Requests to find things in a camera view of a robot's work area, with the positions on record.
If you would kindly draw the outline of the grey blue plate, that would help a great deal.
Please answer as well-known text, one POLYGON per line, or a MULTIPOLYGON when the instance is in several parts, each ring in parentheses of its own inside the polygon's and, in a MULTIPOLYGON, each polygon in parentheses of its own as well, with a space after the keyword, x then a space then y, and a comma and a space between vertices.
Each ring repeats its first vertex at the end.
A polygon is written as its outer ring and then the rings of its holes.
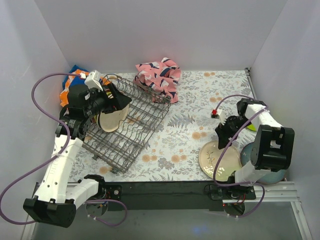
MULTIPOLYGON (((248 143, 243 147, 240 153, 241 166, 244 167, 247 162, 251 161, 251 152, 253 148, 253 143, 248 143)), ((270 172, 263 177, 261 177, 257 182, 263 185, 274 185, 281 182, 286 177, 286 170, 281 169, 277 172, 270 172)))

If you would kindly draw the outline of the lime green plate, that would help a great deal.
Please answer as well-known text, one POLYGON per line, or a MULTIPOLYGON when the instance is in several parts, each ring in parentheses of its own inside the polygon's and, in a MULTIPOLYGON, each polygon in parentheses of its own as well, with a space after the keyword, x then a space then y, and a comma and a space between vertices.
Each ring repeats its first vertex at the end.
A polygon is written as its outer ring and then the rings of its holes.
POLYGON ((257 131, 253 124, 248 125, 246 128, 254 132, 257 131))

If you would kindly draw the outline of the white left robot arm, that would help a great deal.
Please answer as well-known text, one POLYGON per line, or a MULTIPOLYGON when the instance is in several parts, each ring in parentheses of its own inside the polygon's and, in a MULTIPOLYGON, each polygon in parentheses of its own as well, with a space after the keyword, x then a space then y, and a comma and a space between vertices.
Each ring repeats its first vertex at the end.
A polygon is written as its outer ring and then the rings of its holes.
POLYGON ((87 200, 101 200, 102 209, 107 209, 111 193, 102 176, 88 174, 72 190, 67 190, 68 180, 93 117, 119 113, 132 99, 109 82, 99 87, 71 86, 67 101, 59 113, 53 161, 48 164, 34 196, 23 203, 23 209, 36 222, 63 228, 72 224, 76 210, 87 200))

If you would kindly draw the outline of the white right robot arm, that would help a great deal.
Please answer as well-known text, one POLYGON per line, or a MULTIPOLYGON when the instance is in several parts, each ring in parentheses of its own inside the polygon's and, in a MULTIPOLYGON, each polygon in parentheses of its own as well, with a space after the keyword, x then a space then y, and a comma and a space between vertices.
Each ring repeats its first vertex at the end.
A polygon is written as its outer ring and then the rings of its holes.
POLYGON ((222 156, 243 129, 249 125, 256 129, 250 160, 234 171, 227 182, 215 181, 220 188, 226 188, 227 195, 232 199, 243 195, 244 187, 252 186, 261 177, 288 169, 295 139, 295 131, 278 123, 263 101, 242 96, 236 107, 237 116, 226 117, 218 108, 211 112, 211 117, 220 121, 215 132, 222 156))

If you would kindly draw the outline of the cream and green plate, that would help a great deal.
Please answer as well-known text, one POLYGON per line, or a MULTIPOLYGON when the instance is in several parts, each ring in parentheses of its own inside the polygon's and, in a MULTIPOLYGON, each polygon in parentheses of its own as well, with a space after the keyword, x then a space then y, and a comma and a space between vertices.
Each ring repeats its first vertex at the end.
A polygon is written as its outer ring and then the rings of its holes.
MULTIPOLYGON (((218 141, 206 143, 199 151, 199 165, 203 172, 210 178, 213 178, 216 164, 223 151, 224 149, 218 149, 218 141)), ((233 172, 241 168, 240 153, 234 146, 230 146, 218 165, 215 179, 218 182, 226 182, 233 172)))

